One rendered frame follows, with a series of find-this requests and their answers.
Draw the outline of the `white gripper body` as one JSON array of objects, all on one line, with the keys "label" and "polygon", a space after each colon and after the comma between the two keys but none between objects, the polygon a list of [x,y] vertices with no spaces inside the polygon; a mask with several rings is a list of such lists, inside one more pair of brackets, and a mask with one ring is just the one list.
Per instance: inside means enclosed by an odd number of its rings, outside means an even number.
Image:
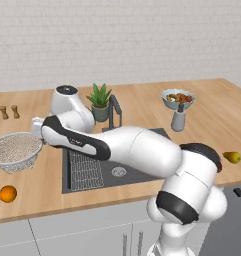
[{"label": "white gripper body", "polygon": [[42,139],[42,124],[44,122],[43,118],[40,117],[34,117],[31,120],[31,132],[32,135],[37,139]]}]

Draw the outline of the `white mesh colander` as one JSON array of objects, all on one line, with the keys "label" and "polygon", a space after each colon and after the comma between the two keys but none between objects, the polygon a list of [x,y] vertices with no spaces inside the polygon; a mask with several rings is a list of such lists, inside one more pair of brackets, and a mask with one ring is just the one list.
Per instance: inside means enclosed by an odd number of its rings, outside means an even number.
[{"label": "white mesh colander", "polygon": [[0,137],[0,169],[8,174],[32,169],[42,147],[42,141],[30,132]]}]

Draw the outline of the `orange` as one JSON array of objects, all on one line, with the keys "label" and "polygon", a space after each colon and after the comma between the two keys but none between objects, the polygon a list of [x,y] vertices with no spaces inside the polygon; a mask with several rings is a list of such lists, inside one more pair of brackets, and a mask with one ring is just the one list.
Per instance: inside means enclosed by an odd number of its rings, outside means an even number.
[{"label": "orange", "polygon": [[11,203],[17,197],[17,190],[11,185],[4,186],[0,190],[0,200],[5,203]]}]

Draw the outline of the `black sink faucet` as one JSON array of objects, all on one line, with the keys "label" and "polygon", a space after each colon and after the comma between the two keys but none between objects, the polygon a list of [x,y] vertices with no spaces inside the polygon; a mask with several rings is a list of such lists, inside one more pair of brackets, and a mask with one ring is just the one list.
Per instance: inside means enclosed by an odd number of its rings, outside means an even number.
[{"label": "black sink faucet", "polygon": [[122,110],[117,101],[117,98],[111,94],[109,97],[109,124],[107,127],[103,128],[102,131],[106,132],[112,129],[115,129],[114,126],[114,114],[119,116],[119,126],[122,126]]}]

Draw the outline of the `dark grey sink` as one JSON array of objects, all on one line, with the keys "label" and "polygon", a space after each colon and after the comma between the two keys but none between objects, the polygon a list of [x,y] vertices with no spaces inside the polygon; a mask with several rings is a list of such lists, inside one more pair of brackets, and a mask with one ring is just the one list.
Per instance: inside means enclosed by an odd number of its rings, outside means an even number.
[{"label": "dark grey sink", "polygon": [[[71,171],[69,152],[71,150],[62,150],[62,193],[74,193],[81,191],[71,190]],[[158,177],[151,176],[135,170],[130,166],[123,165],[117,162],[99,161],[101,166],[104,186],[102,188],[129,185],[148,181],[158,180]]]}]

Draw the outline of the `yellow-green pear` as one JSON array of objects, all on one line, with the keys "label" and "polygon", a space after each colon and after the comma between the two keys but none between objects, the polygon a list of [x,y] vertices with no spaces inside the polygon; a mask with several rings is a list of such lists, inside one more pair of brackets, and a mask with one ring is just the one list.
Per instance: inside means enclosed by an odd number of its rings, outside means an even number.
[{"label": "yellow-green pear", "polygon": [[232,164],[238,164],[241,161],[241,155],[238,152],[224,152],[223,156]]}]

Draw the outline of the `brown wooden shaker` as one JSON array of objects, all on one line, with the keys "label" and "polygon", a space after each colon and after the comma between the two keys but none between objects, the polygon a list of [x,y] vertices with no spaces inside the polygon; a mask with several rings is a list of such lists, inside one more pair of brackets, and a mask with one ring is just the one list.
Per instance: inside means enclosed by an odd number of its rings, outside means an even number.
[{"label": "brown wooden shaker", "polygon": [[18,107],[17,105],[12,105],[11,106],[11,109],[13,111],[13,115],[14,115],[14,119],[19,119],[20,118],[20,115],[18,113]]},{"label": "brown wooden shaker", "polygon": [[7,120],[9,118],[7,112],[6,112],[6,106],[0,106],[0,111],[2,113],[2,118],[4,120]]}]

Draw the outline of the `green plant in grey pot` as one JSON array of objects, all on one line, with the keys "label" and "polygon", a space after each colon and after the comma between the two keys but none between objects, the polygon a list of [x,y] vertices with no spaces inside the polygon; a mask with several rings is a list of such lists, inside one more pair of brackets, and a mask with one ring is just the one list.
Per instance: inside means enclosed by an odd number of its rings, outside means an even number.
[{"label": "green plant in grey pot", "polygon": [[86,96],[92,103],[92,113],[97,122],[104,122],[108,119],[110,94],[111,90],[107,90],[105,84],[101,87],[94,84],[93,92]]}]

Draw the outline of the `grey cupboard door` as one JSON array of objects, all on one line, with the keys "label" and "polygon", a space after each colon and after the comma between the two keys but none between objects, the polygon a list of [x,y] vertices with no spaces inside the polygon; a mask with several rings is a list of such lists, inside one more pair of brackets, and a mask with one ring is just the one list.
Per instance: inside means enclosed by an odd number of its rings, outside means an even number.
[{"label": "grey cupboard door", "polygon": [[149,249],[157,241],[161,224],[151,220],[135,222],[132,227],[131,256],[137,256],[139,232],[143,231],[143,244],[141,256],[147,256]]},{"label": "grey cupboard door", "polygon": [[27,220],[0,224],[0,256],[39,256]]},{"label": "grey cupboard door", "polygon": [[30,220],[41,256],[127,256],[131,223],[122,213],[101,208]]}]

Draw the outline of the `white bowl of fruit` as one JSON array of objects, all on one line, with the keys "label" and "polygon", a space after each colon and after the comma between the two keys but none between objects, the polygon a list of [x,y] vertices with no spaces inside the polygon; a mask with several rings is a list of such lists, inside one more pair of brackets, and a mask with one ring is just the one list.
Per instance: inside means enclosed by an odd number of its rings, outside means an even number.
[{"label": "white bowl of fruit", "polygon": [[161,93],[161,97],[166,107],[171,110],[177,110],[180,104],[184,109],[189,108],[196,97],[193,93],[183,89],[167,89]]}]

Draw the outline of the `dark grey dishwasher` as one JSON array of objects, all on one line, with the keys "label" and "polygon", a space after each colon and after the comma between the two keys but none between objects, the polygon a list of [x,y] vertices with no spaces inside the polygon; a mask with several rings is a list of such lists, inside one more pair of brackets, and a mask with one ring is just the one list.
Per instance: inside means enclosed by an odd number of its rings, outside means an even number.
[{"label": "dark grey dishwasher", "polygon": [[241,184],[224,188],[227,211],[211,223],[199,256],[241,256],[241,197],[235,188],[241,189]]}]

